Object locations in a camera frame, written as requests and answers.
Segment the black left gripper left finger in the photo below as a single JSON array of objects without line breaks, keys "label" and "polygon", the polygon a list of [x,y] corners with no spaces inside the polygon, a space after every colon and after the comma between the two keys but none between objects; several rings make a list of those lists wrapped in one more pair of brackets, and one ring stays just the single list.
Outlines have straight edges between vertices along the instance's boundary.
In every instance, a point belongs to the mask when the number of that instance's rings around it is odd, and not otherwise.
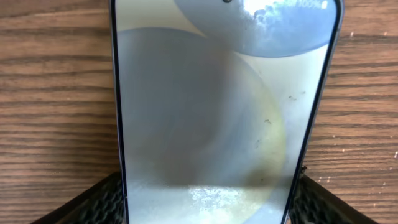
[{"label": "black left gripper left finger", "polygon": [[123,224],[121,173],[115,172],[32,224]]}]

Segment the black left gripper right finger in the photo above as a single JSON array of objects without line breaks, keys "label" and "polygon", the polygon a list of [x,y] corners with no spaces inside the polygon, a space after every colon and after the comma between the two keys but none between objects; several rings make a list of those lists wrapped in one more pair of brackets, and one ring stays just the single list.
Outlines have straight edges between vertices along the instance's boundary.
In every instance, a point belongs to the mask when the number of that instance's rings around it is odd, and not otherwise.
[{"label": "black left gripper right finger", "polygon": [[377,224],[305,175],[302,167],[289,208],[291,224]]}]

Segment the Samsung Galaxy smartphone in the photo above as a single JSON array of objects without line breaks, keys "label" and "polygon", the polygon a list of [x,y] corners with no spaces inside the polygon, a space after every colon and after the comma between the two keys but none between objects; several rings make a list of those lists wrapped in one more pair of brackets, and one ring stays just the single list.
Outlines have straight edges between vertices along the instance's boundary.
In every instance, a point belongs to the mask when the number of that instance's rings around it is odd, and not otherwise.
[{"label": "Samsung Galaxy smartphone", "polygon": [[285,223],[337,0],[109,4],[127,223]]}]

